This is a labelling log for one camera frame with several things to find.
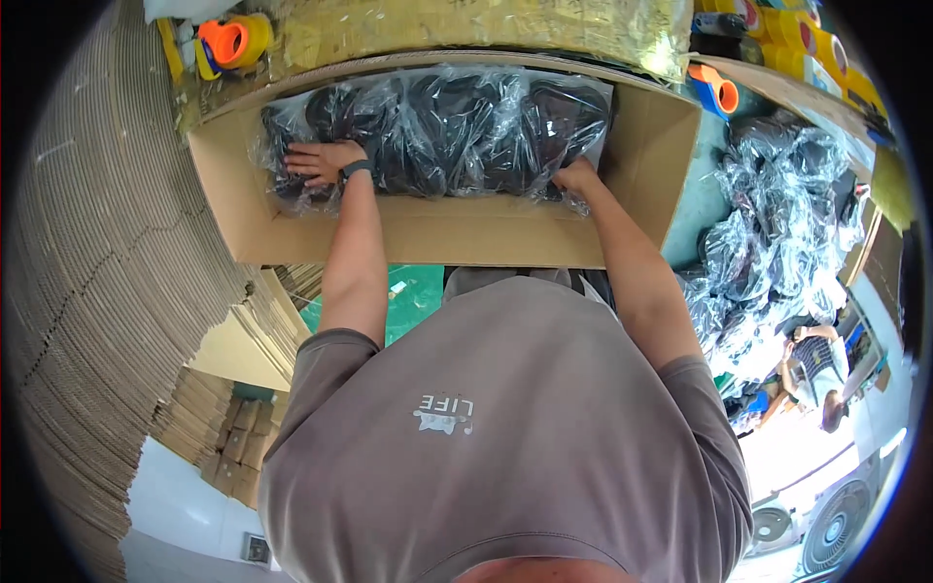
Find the hand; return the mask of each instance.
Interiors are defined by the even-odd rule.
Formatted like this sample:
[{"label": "hand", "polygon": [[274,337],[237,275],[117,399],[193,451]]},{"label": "hand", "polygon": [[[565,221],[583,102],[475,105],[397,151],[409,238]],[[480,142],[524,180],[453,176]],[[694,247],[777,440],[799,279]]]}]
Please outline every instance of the hand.
[{"label": "hand", "polygon": [[586,198],[587,190],[591,184],[599,182],[599,176],[590,161],[581,156],[566,168],[558,170],[551,181],[560,188]]},{"label": "hand", "polygon": [[285,156],[288,171],[315,176],[304,183],[306,187],[334,184],[340,178],[340,170],[367,158],[359,144],[345,140],[335,144],[289,144],[288,149],[298,152]]},{"label": "hand", "polygon": [[794,340],[791,340],[790,338],[784,340],[784,354],[781,356],[782,363],[786,363],[788,360],[790,360],[790,355],[794,352],[794,346],[796,346]]}]

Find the black wristwatch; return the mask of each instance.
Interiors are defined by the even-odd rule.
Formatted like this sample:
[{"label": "black wristwatch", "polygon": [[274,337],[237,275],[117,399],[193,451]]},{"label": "black wristwatch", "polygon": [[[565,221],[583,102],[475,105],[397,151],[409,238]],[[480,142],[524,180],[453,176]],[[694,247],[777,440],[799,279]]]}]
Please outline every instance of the black wristwatch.
[{"label": "black wristwatch", "polygon": [[356,162],[351,162],[347,164],[346,166],[344,166],[343,168],[341,168],[341,171],[340,171],[341,184],[345,185],[347,183],[347,180],[350,179],[350,176],[352,176],[354,172],[356,172],[357,170],[363,170],[363,169],[369,170],[369,175],[372,176],[372,162],[368,159],[357,160]]}]

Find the man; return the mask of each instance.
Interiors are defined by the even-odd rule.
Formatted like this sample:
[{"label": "man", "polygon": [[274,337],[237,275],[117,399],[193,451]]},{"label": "man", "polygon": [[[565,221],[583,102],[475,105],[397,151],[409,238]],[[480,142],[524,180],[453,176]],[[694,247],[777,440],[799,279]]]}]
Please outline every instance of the man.
[{"label": "man", "polygon": [[[791,371],[797,365],[802,375]],[[827,433],[839,429],[849,406],[842,398],[849,378],[845,342],[833,326],[799,326],[793,339],[784,345],[784,355],[777,366],[781,387],[805,408],[820,411],[820,428]]]},{"label": "man", "polygon": [[291,149],[290,172],[345,188],[320,327],[299,349],[259,490],[290,575],[725,580],[750,540],[738,441],[674,274],[587,161],[554,182],[590,205],[618,321],[559,272],[456,272],[457,293],[384,349],[387,269],[366,154]]}]

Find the orange tape dispenser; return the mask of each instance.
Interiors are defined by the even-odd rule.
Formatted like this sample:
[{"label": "orange tape dispenser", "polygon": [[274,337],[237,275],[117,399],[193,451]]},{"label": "orange tape dispenser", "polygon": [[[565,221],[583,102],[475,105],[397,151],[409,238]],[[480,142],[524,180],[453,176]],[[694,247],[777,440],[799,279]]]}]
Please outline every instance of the orange tape dispenser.
[{"label": "orange tape dispenser", "polygon": [[272,25],[263,14],[235,16],[224,24],[207,21],[198,37],[210,48],[217,66],[239,69],[259,60],[272,38]]},{"label": "orange tape dispenser", "polygon": [[693,87],[700,94],[700,103],[707,111],[729,120],[729,114],[739,106],[739,88],[719,72],[705,64],[692,64],[687,68]]}]

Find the person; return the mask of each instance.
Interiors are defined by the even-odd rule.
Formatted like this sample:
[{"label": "person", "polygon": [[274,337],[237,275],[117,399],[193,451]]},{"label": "person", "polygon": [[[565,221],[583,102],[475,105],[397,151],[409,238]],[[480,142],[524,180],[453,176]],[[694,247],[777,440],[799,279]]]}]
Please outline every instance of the person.
[{"label": "person", "polygon": [[[802,368],[802,375],[792,373],[797,365]],[[839,429],[842,417],[849,414],[843,397],[849,361],[845,342],[835,327],[798,326],[793,338],[785,342],[777,374],[781,387],[789,395],[806,409],[819,411],[823,431],[834,433]]]},{"label": "person", "polygon": [[369,163],[294,144],[345,181],[317,333],[298,351],[260,478],[272,554],[299,582],[723,581],[750,542],[745,465],[674,274],[580,159],[615,295],[565,271],[458,269],[383,348],[387,266]]}]

